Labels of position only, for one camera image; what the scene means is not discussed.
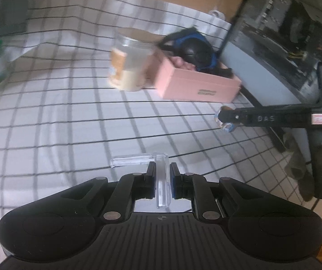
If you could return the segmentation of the gloved right hand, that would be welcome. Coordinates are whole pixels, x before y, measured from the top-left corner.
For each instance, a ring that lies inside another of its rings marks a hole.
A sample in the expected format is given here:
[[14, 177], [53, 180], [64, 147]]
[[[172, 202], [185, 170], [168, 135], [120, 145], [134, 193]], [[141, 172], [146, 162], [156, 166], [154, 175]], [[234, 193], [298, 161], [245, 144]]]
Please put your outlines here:
[[[283, 135], [283, 144], [290, 153], [291, 158], [284, 170], [288, 177], [297, 181], [299, 193], [305, 202], [316, 197], [316, 181], [312, 173], [307, 169], [307, 161], [302, 154], [295, 138], [290, 133]], [[313, 162], [317, 168], [322, 170], [322, 145], [316, 149]]]

